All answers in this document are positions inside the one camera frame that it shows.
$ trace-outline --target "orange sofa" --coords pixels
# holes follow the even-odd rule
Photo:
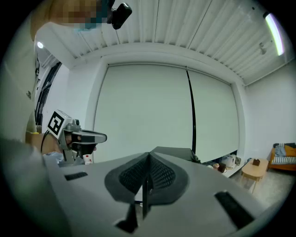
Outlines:
[[[286,156],[277,156],[275,154],[275,147],[284,146]],[[277,168],[284,170],[296,171],[296,146],[295,143],[275,143],[271,150],[271,156],[268,164],[268,168]]]

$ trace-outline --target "person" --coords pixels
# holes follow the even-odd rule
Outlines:
[[[19,27],[0,68],[0,137],[26,142],[41,151],[44,134],[36,133],[34,98],[39,74],[35,35],[48,22],[83,25],[102,10],[101,0],[44,0]],[[66,137],[67,144],[71,136]],[[61,152],[53,136],[42,153]]]

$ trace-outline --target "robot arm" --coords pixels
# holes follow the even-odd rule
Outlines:
[[[91,154],[98,143],[107,140],[102,133],[81,129],[78,119],[73,119],[63,111],[55,110],[51,116],[48,131],[58,139],[64,160],[74,163],[76,157]],[[67,144],[66,135],[71,134],[72,142]]]

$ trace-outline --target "small box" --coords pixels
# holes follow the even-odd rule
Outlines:
[[[254,159],[253,160],[253,165],[259,166],[260,165],[260,160],[259,159]]]

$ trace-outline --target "wooden stool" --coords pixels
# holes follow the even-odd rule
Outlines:
[[[253,188],[252,193],[255,190],[257,182],[263,178],[263,176],[266,174],[266,170],[268,167],[268,160],[266,159],[259,159],[260,160],[260,165],[256,166],[253,165],[253,160],[251,159],[242,169],[241,169],[241,178],[240,178],[240,183],[243,180],[243,177],[247,177],[251,180],[255,180],[255,185]]]

